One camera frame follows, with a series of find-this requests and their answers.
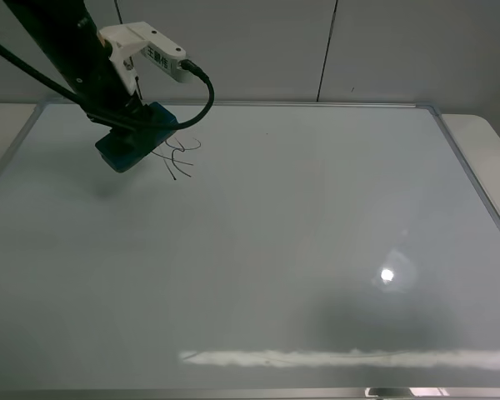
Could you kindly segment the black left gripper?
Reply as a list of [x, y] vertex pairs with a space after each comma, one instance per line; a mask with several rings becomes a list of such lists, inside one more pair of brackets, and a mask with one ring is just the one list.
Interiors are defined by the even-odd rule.
[[167, 109], [158, 102], [142, 103], [136, 93], [128, 93], [108, 58], [108, 50], [98, 39], [75, 43], [68, 68], [64, 76], [66, 82], [89, 104], [140, 123], [154, 125], [139, 127], [134, 123], [127, 129], [129, 132], [166, 130]]

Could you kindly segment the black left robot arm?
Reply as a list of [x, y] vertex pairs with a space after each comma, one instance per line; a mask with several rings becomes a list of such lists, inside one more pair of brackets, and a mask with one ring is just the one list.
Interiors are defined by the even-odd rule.
[[83, 1], [6, 1], [7, 8], [59, 71], [71, 100], [98, 123], [165, 128], [135, 90], [123, 82], [110, 57], [113, 45], [99, 37]]

